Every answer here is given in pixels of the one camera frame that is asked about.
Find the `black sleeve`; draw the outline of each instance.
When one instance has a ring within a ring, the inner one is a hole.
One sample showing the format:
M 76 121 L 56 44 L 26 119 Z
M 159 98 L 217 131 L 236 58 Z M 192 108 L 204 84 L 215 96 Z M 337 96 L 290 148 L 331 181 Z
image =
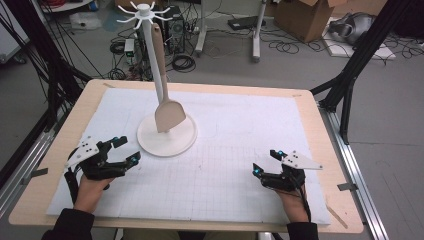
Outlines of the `black sleeve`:
M 318 228 L 315 223 L 297 222 L 287 224 L 290 240 L 318 240 Z
M 93 222 L 93 214 L 63 209 L 53 230 L 45 232 L 42 240 L 91 240 Z

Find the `white bracket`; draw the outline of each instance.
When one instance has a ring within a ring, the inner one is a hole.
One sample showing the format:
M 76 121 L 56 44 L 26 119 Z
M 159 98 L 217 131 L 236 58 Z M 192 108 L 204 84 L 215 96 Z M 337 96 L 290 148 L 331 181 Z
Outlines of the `white bracket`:
M 315 169 L 315 170 L 323 169 L 323 166 L 321 164 L 312 161 L 305 155 L 298 153 L 296 151 L 293 151 L 292 153 L 288 154 L 287 157 L 283 158 L 281 160 L 281 164 L 284 164 L 286 166 L 289 166 L 295 169 Z
M 84 140 L 78 149 L 72 154 L 68 162 L 65 165 L 65 168 L 70 168 L 77 165 L 78 163 L 96 155 L 99 152 L 96 142 L 88 137 L 87 140 Z
M 135 20 L 135 19 L 140 20 L 137 23 L 137 26 L 134 29 L 139 29 L 143 20 L 148 20 L 151 24 L 153 24 L 153 21 L 152 21 L 153 18 L 158 18 L 162 21 L 169 21 L 169 20 L 172 19 L 172 18 L 163 18 L 163 17 L 157 16 L 156 14 L 163 14 L 163 13 L 168 12 L 170 8 L 167 8 L 164 11 L 154 12 L 154 11 L 152 11 L 152 9 L 155 7 L 155 2 L 152 3 L 152 6 L 149 6 L 148 4 L 144 4 L 144 3 L 138 4 L 136 6 L 132 1 L 130 3 L 133 6 L 133 8 L 135 10 L 137 10 L 137 12 L 127 11 L 123 7 L 121 7 L 120 5 L 118 5 L 118 8 L 121 9 L 125 13 L 133 14 L 134 17 L 132 17 L 128 20 L 117 20 L 117 21 L 120 22 L 120 23 L 127 23 L 127 22 L 130 22 L 130 21 Z

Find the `round base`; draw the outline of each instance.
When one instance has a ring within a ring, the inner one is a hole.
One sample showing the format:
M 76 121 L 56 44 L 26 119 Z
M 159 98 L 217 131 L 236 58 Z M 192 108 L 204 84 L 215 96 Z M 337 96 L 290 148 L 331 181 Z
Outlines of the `round base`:
M 185 152 L 197 138 L 196 123 L 186 116 L 183 122 L 164 133 L 158 133 L 154 114 L 146 117 L 137 130 L 141 147 L 158 157 L 173 157 Z

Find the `white stand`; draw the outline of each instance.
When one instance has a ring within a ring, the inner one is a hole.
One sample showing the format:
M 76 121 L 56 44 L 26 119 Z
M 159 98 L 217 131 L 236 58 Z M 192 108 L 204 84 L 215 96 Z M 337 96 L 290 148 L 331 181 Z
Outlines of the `white stand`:
M 169 8 L 162 12 L 153 12 L 151 10 L 153 9 L 154 4 L 155 3 L 153 2 L 151 7 L 147 4 L 139 4 L 135 6 L 135 4 L 131 2 L 131 5 L 138 10 L 137 12 L 129 12 L 123 9 L 121 6 L 118 6 L 123 12 L 134 15 L 134 17 L 128 20 L 118 20 L 118 22 L 127 23 L 129 21 L 138 19 L 139 23 L 134 29 L 140 28 L 141 25 L 143 26 L 144 38 L 150 59 L 150 66 L 152 69 L 153 79 L 155 81 L 156 94 L 159 103 L 161 103 L 163 98 L 163 89 L 158 62 L 153 47 L 151 24 L 153 24 L 152 19 L 155 17 L 163 21 L 168 21 L 170 19 L 164 19 L 156 16 L 156 13 L 165 13 L 169 11 Z M 186 116 L 187 117 L 183 122 L 170 129 L 168 132 L 163 133 L 158 133 L 155 114 L 152 114 L 143 119 L 137 130 L 137 139 L 141 147 L 150 154 L 159 157 L 176 156 L 189 149 L 196 141 L 197 127 L 193 119 L 188 114 Z
M 259 16 L 258 16 L 258 22 L 256 24 L 256 30 L 254 31 L 254 35 L 253 35 L 253 61 L 255 62 L 259 62 L 261 57 L 259 34 L 261 32 L 262 21 L 264 19 L 265 8 L 266 8 L 266 0 L 262 0 L 261 9 L 259 11 Z
M 200 2 L 200 32 L 199 32 L 199 37 L 197 38 L 197 44 L 196 44 L 196 48 L 195 48 L 195 52 L 196 55 L 198 57 L 200 57 L 200 54 L 203 51 L 203 45 L 205 44 L 205 38 L 206 38 L 206 32 L 208 27 L 205 25 L 205 5 L 203 4 L 202 0 Z
M 169 132 L 158 133 L 154 114 L 146 117 L 137 130 L 141 147 L 158 157 L 173 157 L 189 149 L 197 138 L 197 127 L 190 115 Z
M 153 12 L 151 10 L 155 6 L 155 2 L 152 3 L 151 7 L 148 4 L 138 4 L 136 6 L 133 2 L 130 2 L 130 3 L 136 10 L 138 10 L 137 12 L 130 12 L 125 10 L 121 6 L 118 6 L 118 7 L 125 13 L 133 14 L 134 17 L 125 21 L 122 21 L 122 20 L 117 20 L 117 21 L 121 23 L 127 23 L 132 20 L 138 19 L 139 22 L 134 29 L 139 29 L 141 24 L 143 24 L 143 33 L 144 33 L 144 38 L 146 41 L 147 52 L 149 54 L 150 67 L 152 69 L 153 80 L 155 82 L 156 94 L 158 96 L 158 101 L 160 103 L 163 97 L 162 95 L 163 90 L 162 90 L 162 83 L 161 83 L 161 78 L 160 78 L 160 73 L 158 68 L 158 62 L 156 60 L 155 50 L 153 49 L 151 28 L 153 24 L 153 21 L 152 21 L 153 18 L 159 18 L 163 21 L 171 20 L 171 19 L 164 19 L 162 17 L 156 16 L 156 13 L 166 13 L 167 11 L 169 11 L 169 8 L 162 12 Z

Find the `wooden paddle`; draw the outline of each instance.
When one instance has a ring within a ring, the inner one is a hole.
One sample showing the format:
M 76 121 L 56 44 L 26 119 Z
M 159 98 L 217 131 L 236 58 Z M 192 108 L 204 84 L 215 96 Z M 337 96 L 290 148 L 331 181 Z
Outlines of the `wooden paddle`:
M 183 106 L 168 97 L 168 86 L 165 71 L 165 53 L 163 50 L 162 32 L 157 23 L 152 25 L 152 40 L 158 62 L 162 82 L 163 98 L 155 112 L 156 127 L 159 133 L 167 132 L 186 118 Z

